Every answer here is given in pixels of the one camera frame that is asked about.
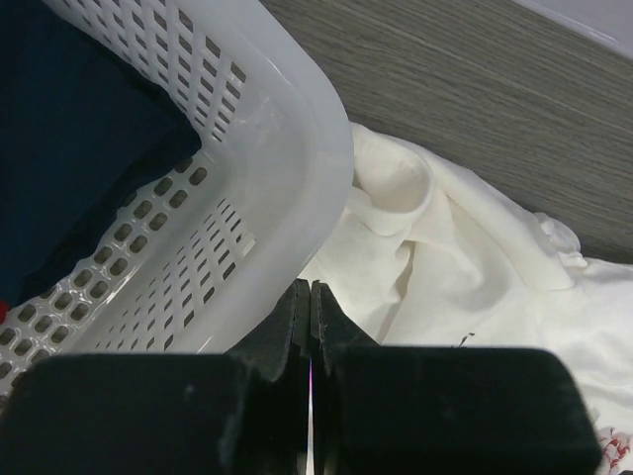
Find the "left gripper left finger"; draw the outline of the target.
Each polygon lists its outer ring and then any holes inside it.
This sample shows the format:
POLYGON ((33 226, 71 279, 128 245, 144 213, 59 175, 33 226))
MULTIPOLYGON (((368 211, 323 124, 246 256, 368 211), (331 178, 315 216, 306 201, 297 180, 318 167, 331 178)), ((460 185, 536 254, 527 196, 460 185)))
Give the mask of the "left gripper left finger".
POLYGON ((1 415, 5 474, 303 474, 311 290, 223 354, 54 356, 1 415))

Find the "white floral print t-shirt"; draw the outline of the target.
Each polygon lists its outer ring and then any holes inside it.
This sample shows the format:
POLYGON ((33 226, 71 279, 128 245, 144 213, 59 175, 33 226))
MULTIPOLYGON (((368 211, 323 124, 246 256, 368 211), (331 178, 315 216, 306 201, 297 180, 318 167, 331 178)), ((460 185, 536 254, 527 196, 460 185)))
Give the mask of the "white floral print t-shirt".
POLYGON ((553 352, 588 406, 599 472, 630 470, 631 266, 584 256, 565 224, 419 145, 351 133, 351 192, 303 278, 382 344, 553 352))

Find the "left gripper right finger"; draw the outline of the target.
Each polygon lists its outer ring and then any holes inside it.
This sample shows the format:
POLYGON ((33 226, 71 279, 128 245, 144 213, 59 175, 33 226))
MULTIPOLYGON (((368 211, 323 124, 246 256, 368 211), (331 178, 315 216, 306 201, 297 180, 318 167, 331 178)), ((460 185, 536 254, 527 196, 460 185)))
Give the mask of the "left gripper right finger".
POLYGON ((536 348, 383 346, 311 289, 317 474, 592 474, 570 372, 536 348))

